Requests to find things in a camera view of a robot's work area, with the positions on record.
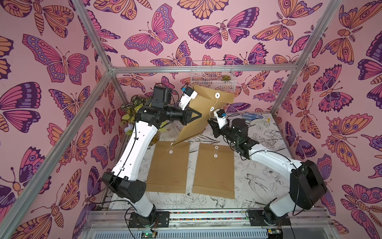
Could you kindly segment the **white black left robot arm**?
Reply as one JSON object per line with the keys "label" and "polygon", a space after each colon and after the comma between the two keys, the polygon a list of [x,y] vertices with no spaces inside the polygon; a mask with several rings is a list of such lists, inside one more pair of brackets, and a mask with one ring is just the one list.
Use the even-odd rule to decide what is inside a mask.
{"label": "white black left robot arm", "polygon": [[197,97],[197,92],[185,85],[182,96],[173,106],[172,89],[156,85],[153,96],[137,112],[134,128],[121,158],[111,172],[102,176],[106,188],[122,200],[128,202],[135,210],[138,222],[149,227],[156,222],[156,207],[146,196],[146,183],[138,180],[138,173],[146,150],[161,128],[163,122],[179,121],[182,125],[201,118],[202,114],[188,104]]}

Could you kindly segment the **brown kraft file bag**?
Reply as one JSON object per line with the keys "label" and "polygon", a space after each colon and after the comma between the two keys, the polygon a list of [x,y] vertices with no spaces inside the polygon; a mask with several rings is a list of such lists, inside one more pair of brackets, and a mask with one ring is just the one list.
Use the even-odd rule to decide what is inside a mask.
{"label": "brown kraft file bag", "polygon": [[186,192],[190,143],[173,145],[170,141],[155,144],[146,180],[147,192]]}
{"label": "brown kraft file bag", "polygon": [[234,151],[230,147],[200,143],[193,193],[235,198]]}
{"label": "brown kraft file bag", "polygon": [[235,95],[232,93],[198,85],[194,86],[194,90],[198,95],[190,101],[189,107],[201,113],[202,116],[183,127],[173,146],[201,134],[209,125],[208,120],[210,119],[212,107],[214,107],[214,110],[222,109],[225,105],[232,104],[235,99]]}

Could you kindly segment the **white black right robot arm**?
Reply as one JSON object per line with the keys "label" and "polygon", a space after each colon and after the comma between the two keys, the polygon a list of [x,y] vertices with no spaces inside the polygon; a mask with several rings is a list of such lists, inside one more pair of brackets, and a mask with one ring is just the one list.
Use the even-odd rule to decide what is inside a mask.
{"label": "white black right robot arm", "polygon": [[328,191],[316,163],[301,162],[271,151],[248,135],[243,119],[209,119],[213,136],[222,136],[243,159],[263,164],[289,181],[289,192],[269,202],[263,209],[263,221],[274,226],[297,208],[311,209]]}

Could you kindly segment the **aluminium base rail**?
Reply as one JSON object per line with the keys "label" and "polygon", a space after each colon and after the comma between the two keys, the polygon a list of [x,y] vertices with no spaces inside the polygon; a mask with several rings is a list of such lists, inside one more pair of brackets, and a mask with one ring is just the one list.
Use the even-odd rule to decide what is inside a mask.
{"label": "aluminium base rail", "polygon": [[339,239],[329,214],[314,208],[268,226],[261,209],[159,210],[154,226],[139,227],[132,212],[93,211],[82,239]]}

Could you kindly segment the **potted green yellow plant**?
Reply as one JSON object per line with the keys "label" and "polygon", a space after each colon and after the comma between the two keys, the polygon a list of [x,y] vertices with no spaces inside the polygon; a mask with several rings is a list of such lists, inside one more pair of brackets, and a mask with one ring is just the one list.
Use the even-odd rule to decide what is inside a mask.
{"label": "potted green yellow plant", "polygon": [[141,97],[138,95],[134,95],[131,97],[130,101],[127,104],[122,104],[118,109],[118,112],[121,116],[121,123],[125,124],[124,133],[128,136],[131,136],[133,133],[135,118],[136,115],[147,102],[149,98]]}

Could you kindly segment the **aluminium cage frame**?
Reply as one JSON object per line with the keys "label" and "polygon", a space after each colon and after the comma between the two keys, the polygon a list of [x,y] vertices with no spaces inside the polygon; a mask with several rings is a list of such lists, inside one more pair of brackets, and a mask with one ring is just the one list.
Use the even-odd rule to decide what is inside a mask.
{"label": "aluminium cage frame", "polygon": [[79,113],[75,116],[74,121],[69,124],[66,131],[60,137],[58,143],[49,151],[43,162],[41,169],[35,174],[29,185],[27,185],[26,190],[18,199],[16,200],[14,206],[11,208],[8,215],[5,216],[1,223],[1,238],[9,239],[15,232],[20,221],[25,217],[27,210],[31,207],[33,201],[36,199],[39,190],[47,180],[48,176],[52,173],[54,167],[58,163],[59,157],[64,152],[69,142],[75,136],[75,133],[80,129],[80,126],[85,121],[87,115],[89,114],[91,108],[95,105],[98,96],[100,95],[102,89],[106,86],[108,82],[115,84],[118,95],[123,102],[126,102],[126,96],[121,89],[116,74],[125,73],[194,73],[194,72],[219,72],[226,71],[230,69],[231,71],[260,71],[260,70],[288,70],[291,71],[291,77],[296,79],[296,74],[302,69],[302,65],[307,61],[313,48],[318,42],[319,37],[323,34],[329,22],[333,18],[335,12],[341,5],[341,1],[329,1],[327,7],[325,8],[323,14],[317,21],[317,25],[313,32],[312,37],[308,41],[305,49],[299,56],[298,62],[296,64],[265,64],[265,65],[215,65],[215,66],[181,66],[181,67],[113,67],[110,64],[109,59],[103,50],[98,36],[95,33],[95,28],[93,27],[91,20],[87,14],[87,10],[83,5],[82,1],[74,1],[76,12],[81,18],[86,30],[90,34],[92,41],[94,42],[94,47],[98,51],[99,57],[102,60],[104,67],[106,68],[106,73],[103,75],[100,83],[96,85],[91,93],[90,98],[85,102],[84,106],[80,109]]}

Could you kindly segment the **small green succulent plant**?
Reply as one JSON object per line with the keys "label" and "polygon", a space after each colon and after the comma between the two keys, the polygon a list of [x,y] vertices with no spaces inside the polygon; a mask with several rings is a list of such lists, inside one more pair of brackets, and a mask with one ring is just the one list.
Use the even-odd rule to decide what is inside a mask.
{"label": "small green succulent plant", "polygon": [[230,81],[231,80],[231,76],[230,75],[222,75],[221,80],[222,81]]}

